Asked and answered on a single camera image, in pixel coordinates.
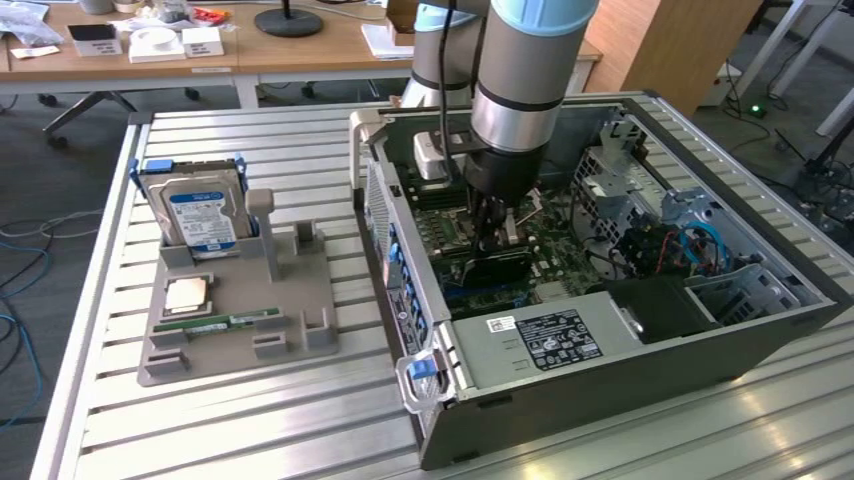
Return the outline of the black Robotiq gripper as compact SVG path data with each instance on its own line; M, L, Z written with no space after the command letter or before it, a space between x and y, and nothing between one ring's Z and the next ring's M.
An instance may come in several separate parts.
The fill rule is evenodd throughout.
M537 181L541 162L541 148L527 152L479 150L465 160L464 179L484 197L517 205Z

